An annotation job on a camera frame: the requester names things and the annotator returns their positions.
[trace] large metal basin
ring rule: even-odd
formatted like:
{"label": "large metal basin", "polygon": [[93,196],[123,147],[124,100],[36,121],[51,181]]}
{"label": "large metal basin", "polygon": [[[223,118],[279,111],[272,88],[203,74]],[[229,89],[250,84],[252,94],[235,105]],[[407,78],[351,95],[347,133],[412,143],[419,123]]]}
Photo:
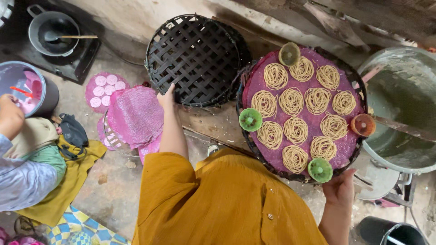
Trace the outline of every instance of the large metal basin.
{"label": "large metal basin", "polygon": [[[374,114],[436,132],[436,55],[412,47],[387,48],[372,55],[358,72],[385,67],[368,81],[368,105]],[[380,164],[404,173],[436,169],[436,143],[377,124],[363,144]]]}

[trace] black woven basket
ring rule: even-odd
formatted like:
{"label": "black woven basket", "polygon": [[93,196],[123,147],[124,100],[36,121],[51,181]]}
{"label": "black woven basket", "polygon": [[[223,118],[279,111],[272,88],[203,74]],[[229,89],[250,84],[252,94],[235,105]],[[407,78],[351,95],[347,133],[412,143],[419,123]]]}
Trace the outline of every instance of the black woven basket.
{"label": "black woven basket", "polygon": [[[322,49],[320,47],[315,47],[312,49],[315,52],[317,52],[318,54],[320,54],[322,57],[331,60],[335,65],[337,65],[339,67],[339,69],[343,70],[345,72],[345,75],[347,76],[348,81],[351,83],[351,85],[353,85],[353,82],[357,82],[359,84],[359,88],[355,89],[355,91],[357,93],[360,93],[360,92],[363,93],[363,95],[364,95],[363,98],[362,97],[360,97],[360,98],[361,98],[361,102],[364,105],[365,113],[368,113],[368,101],[367,101],[367,96],[366,96],[366,88],[365,88],[365,85],[362,81],[362,78],[357,73],[357,71],[354,70],[350,65],[348,65],[347,63],[345,63],[344,61],[339,59],[338,57],[334,56],[333,54],[325,51],[324,49]],[[249,79],[249,74],[250,74],[253,66],[254,66],[254,64],[251,66],[245,67],[245,69],[244,69],[245,72],[242,73],[240,76],[240,86],[239,86],[239,89],[236,93],[236,99],[237,99],[236,113],[238,114],[238,117],[239,117],[239,110],[241,108],[243,108],[242,93],[244,92],[244,86],[245,86],[245,83]],[[250,132],[242,129],[242,134],[244,135],[248,146],[250,147],[251,151],[254,153],[256,158],[259,159],[263,163],[263,165],[268,169],[268,171],[270,171],[271,173],[276,174],[279,177],[286,178],[288,180],[296,180],[296,181],[300,181],[303,183],[316,183],[316,181],[312,178],[307,179],[304,174],[290,174],[290,173],[285,172],[285,171],[276,170],[271,164],[269,164],[265,160],[262,153],[260,153],[260,150],[257,148],[253,139],[250,137]],[[366,139],[366,137],[362,137],[362,136],[357,139],[356,148],[354,149],[353,154],[349,158],[350,163],[345,167],[335,169],[333,171],[333,177],[338,176],[339,174],[344,172],[356,160],[356,158],[358,157],[360,150],[362,148],[362,143],[363,143],[364,139]]]}
{"label": "black woven basket", "polygon": [[165,22],[147,47],[145,66],[151,83],[165,93],[176,84],[176,102],[209,107],[229,100],[238,89],[238,70],[251,61],[238,31],[196,15]]}

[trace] red spoon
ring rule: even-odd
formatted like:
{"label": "red spoon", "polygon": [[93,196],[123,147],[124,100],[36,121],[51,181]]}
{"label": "red spoon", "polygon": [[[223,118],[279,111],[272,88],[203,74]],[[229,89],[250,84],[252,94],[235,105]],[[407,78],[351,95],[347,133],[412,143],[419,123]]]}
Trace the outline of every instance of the red spoon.
{"label": "red spoon", "polygon": [[9,87],[10,89],[13,89],[13,90],[16,90],[16,91],[18,91],[18,92],[21,92],[21,93],[23,93],[25,96],[27,96],[27,97],[30,97],[30,98],[33,98],[33,95],[32,95],[32,93],[29,93],[29,92],[27,92],[27,91],[24,91],[24,90],[22,90],[22,89],[19,89],[19,88],[17,88],[17,87]]}

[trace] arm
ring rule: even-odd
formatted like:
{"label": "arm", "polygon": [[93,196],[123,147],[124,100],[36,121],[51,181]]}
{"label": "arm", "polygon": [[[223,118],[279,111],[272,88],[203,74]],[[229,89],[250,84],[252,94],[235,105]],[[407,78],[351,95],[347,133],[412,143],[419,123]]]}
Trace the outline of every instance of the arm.
{"label": "arm", "polygon": [[159,104],[163,107],[163,132],[160,141],[159,152],[177,153],[186,159],[189,159],[188,146],[186,143],[183,127],[180,123],[178,110],[174,106],[174,84],[165,95],[157,95]]}
{"label": "arm", "polygon": [[24,113],[15,104],[18,99],[10,94],[0,97],[0,134],[13,140],[24,124]]}
{"label": "arm", "polygon": [[355,169],[323,184],[326,205],[319,230],[329,245],[347,245],[353,210]]}

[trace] black bag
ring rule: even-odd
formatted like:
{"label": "black bag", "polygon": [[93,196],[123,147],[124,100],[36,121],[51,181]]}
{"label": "black bag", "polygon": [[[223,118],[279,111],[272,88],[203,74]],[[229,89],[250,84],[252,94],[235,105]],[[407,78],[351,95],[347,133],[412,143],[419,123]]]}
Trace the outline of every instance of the black bag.
{"label": "black bag", "polygon": [[59,117],[62,119],[62,122],[59,124],[59,126],[62,129],[62,134],[64,135],[65,141],[80,148],[80,152],[77,155],[69,152],[69,146],[67,145],[62,145],[62,148],[60,147],[59,150],[66,158],[71,160],[76,160],[78,155],[82,154],[83,152],[85,152],[84,156],[86,156],[87,152],[85,147],[89,146],[89,141],[85,129],[78,121],[76,121],[76,119],[74,119],[74,115],[61,113]]}

